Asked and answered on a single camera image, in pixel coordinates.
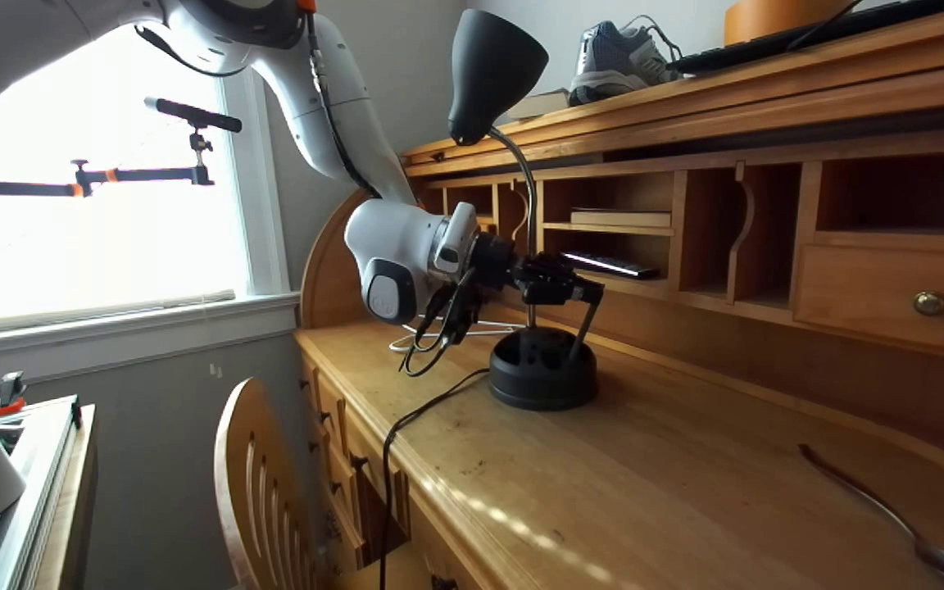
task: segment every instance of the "window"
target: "window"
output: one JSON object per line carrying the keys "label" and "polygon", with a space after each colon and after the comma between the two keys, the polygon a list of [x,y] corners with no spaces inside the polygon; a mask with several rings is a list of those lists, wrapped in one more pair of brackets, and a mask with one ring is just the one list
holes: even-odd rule
{"label": "window", "polygon": [[[0,181],[69,183],[73,161],[194,168],[189,125],[143,97],[222,112],[215,78],[179,69],[120,26],[0,97]],[[0,326],[229,297],[243,244],[229,137],[206,128],[215,187],[95,183],[89,200],[0,195]]]}

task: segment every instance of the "lamp base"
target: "lamp base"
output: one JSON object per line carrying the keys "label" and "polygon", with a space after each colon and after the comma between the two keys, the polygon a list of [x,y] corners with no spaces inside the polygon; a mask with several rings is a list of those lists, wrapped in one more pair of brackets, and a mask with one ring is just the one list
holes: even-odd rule
{"label": "lamp base", "polygon": [[598,354],[567,331],[521,326],[495,345],[488,383],[512,406],[580,406],[598,397]]}

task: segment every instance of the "black lamp shade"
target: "black lamp shade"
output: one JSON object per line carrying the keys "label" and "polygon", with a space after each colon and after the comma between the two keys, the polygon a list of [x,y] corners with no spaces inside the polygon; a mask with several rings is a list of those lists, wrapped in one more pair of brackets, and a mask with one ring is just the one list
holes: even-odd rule
{"label": "black lamp shade", "polygon": [[495,119],[535,87],[545,61],[535,36],[495,13],[466,8],[453,36],[448,137],[482,141]]}

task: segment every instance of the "chair back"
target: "chair back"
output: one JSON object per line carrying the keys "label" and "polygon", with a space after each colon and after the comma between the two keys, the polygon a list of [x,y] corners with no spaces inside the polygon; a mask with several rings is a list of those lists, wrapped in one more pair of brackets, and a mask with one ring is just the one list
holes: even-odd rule
{"label": "chair back", "polygon": [[318,586],[299,470],[258,380],[236,383],[222,406],[214,496],[241,586]]}

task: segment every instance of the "wooden chair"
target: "wooden chair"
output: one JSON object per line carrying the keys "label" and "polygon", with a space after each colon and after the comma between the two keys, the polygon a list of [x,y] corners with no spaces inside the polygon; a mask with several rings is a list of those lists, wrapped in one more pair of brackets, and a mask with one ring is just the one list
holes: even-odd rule
{"label": "wooden chair", "polygon": [[[214,496],[241,586],[377,586],[377,562],[354,574],[318,569],[295,458],[258,380],[236,383],[222,406],[214,438]],[[410,544],[387,553],[387,586],[433,586]]]}

